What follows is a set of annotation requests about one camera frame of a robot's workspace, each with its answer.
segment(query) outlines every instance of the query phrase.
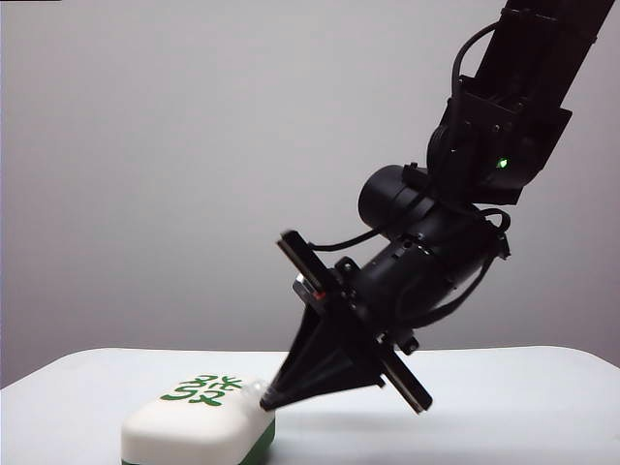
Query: table surface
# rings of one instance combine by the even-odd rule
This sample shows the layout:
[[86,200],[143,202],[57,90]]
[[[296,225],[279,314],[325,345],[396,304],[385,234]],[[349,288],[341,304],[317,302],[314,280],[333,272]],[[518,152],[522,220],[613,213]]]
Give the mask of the table surface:
[[[96,349],[2,389],[2,463],[120,461],[120,425],[199,371],[270,380],[285,353]],[[434,397],[416,416],[365,387],[280,409],[268,465],[620,463],[620,369],[557,347],[404,357]]]

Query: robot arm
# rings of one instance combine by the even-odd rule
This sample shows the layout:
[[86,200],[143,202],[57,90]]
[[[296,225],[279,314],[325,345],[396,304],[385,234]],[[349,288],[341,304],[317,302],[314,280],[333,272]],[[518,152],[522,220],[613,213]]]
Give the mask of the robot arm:
[[[371,231],[329,246],[298,232],[278,245],[299,270],[305,304],[287,359],[261,405],[272,410],[319,394],[384,384],[420,413],[432,398],[394,347],[418,348],[414,329],[451,314],[492,262],[510,250],[510,217],[474,203],[516,204],[568,124],[560,106],[613,0],[509,0],[498,22],[457,54],[452,95],[428,144],[427,166],[378,170],[359,195]],[[474,77],[460,75],[473,42],[493,32]],[[487,217],[501,215],[499,226]],[[363,267],[348,258],[328,269],[315,251],[336,251],[381,234],[389,245]],[[474,273],[453,301],[440,302]]]

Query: cable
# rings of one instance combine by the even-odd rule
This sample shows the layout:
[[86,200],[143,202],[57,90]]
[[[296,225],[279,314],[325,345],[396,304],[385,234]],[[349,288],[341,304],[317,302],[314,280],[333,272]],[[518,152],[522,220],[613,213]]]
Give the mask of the cable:
[[[456,53],[456,57],[454,58],[454,62],[452,64],[451,104],[450,104],[448,139],[446,143],[446,151],[444,152],[441,159],[439,160],[439,165],[437,168],[436,175],[438,175],[441,172],[442,168],[444,167],[444,162],[448,158],[447,155],[451,151],[451,147],[454,144],[454,141],[456,139],[456,133],[458,132],[458,115],[460,113],[460,106],[461,106],[461,100],[462,100],[459,77],[460,77],[460,70],[461,70],[461,64],[463,62],[463,57],[467,53],[467,50],[469,50],[475,42],[477,42],[479,39],[481,39],[483,36],[485,36],[489,32],[495,30],[498,24],[499,24],[499,21],[494,22],[493,24],[489,24],[488,26],[478,31],[470,39],[468,39],[467,42],[463,44],[463,46],[458,51],[458,53]],[[403,211],[400,212],[398,216],[391,218],[390,220],[387,220],[382,225],[379,225],[368,232],[357,235],[356,237],[353,237],[352,239],[349,239],[349,240],[345,240],[343,242],[338,242],[335,244],[328,244],[328,245],[327,244],[317,245],[312,242],[308,242],[308,246],[310,247],[311,250],[314,250],[315,252],[336,252],[338,250],[348,249],[349,247],[353,247],[354,245],[358,245],[361,242],[364,242],[376,235],[379,235],[380,233],[384,232],[387,228],[389,228],[390,226],[392,226],[393,224],[401,220],[407,213],[409,213],[420,202],[422,202],[424,198],[426,197],[426,195],[430,192],[430,189],[433,187],[434,181],[435,181],[435,177],[430,178],[429,181],[424,185],[424,187],[411,200],[411,202],[409,202],[409,204],[403,209]]]
[[505,233],[511,226],[511,216],[499,208],[486,208],[479,211],[478,214],[484,218],[492,215],[500,215],[502,217],[502,221],[500,222],[500,226],[497,227],[500,233]]
[[476,289],[478,284],[481,283],[482,278],[484,278],[484,275],[486,274],[488,269],[491,267],[493,260],[495,260],[495,256],[491,255],[482,263],[482,267],[480,268],[480,272],[478,276],[476,276],[476,279],[472,281],[472,284],[470,284],[467,287],[467,289],[463,291],[463,293],[459,297],[455,298],[451,302],[448,302],[440,307],[435,308],[430,313],[424,316],[417,317],[409,321],[411,328],[417,329],[420,327],[432,325],[433,323],[437,323],[443,318],[447,317],[448,315],[451,315],[452,313],[454,313],[456,309],[460,307],[461,304],[467,299],[467,297],[469,297],[472,294],[472,292]]

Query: gray wall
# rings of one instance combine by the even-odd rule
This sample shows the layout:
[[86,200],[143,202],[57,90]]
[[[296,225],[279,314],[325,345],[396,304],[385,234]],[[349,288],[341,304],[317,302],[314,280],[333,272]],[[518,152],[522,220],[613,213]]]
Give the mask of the gray wall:
[[[3,2],[4,384],[102,346],[287,349],[301,305],[278,233],[364,231],[363,182],[424,160],[452,57],[502,6]],[[513,257],[425,348],[555,344],[620,364],[619,33],[616,7],[511,210]]]

